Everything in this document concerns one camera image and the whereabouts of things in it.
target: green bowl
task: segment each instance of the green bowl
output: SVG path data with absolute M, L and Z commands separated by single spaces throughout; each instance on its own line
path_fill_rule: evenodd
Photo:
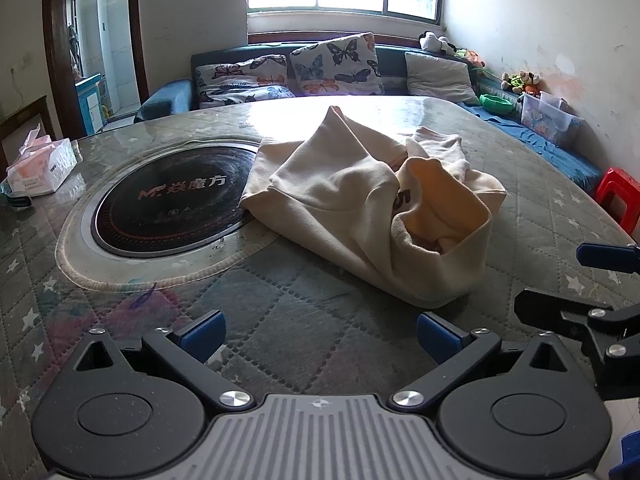
M 495 95 L 482 94 L 480 104 L 485 110 L 496 115 L 508 115 L 513 112 L 513 103 Z

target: blue cabinet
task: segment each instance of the blue cabinet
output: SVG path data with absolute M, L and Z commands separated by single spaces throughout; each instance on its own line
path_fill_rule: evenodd
M 106 123 L 98 90 L 101 79 L 102 75 L 96 74 L 76 83 L 82 122 L 84 122 L 84 130 L 88 136 L 98 133 Z

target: quilted tablecloth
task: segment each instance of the quilted tablecloth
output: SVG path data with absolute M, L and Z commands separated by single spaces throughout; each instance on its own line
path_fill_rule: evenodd
M 584 268 L 575 259 L 583 241 L 631 242 L 617 224 L 534 152 L 453 104 L 395 96 L 296 98 L 134 124 L 81 140 L 84 162 L 33 208 L 0 208 L 0 479 L 46 474 L 31 439 L 31 417 L 97 322 L 114 338 L 130 339 L 218 308 L 227 320 L 227 341 L 209 366 L 258 400 L 268 392 L 386 397 L 435 366 L 415 340 L 415 307 L 283 238 L 210 278 L 150 293 L 84 290 L 56 265 L 66 216 L 127 158 L 192 139 L 305 138 L 329 105 L 382 132 L 409 133 L 423 124 L 459 134 L 471 166 L 508 190 L 494 221 L 485 279 L 441 308 L 440 316 L 465 330 L 484 326 L 505 339 L 526 340 L 534 330 L 513 314 L 514 295 L 525 286 L 619 308 L 640 300 L 637 276 Z M 570 348 L 579 356 L 577 344 Z

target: chair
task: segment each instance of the chair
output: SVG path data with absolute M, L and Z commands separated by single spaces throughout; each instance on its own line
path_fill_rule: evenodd
M 616 196 L 626 204 L 622 218 L 610 209 Z M 622 168 L 609 168 L 596 190 L 596 202 L 631 236 L 640 218 L 640 183 L 636 179 Z
M 38 126 L 38 123 L 42 126 L 40 136 L 54 137 L 46 96 L 21 108 L 0 123 L 0 181 L 5 178 L 6 169 L 17 158 L 18 148 L 29 130 Z

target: door frame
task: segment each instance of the door frame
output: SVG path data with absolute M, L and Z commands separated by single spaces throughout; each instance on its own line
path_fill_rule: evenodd
M 138 0 L 129 0 L 129 27 L 138 95 L 143 103 L 149 98 L 140 33 Z M 63 137 L 86 137 L 76 83 L 71 70 L 66 25 L 66 0 L 42 0 L 42 32 L 53 101 Z

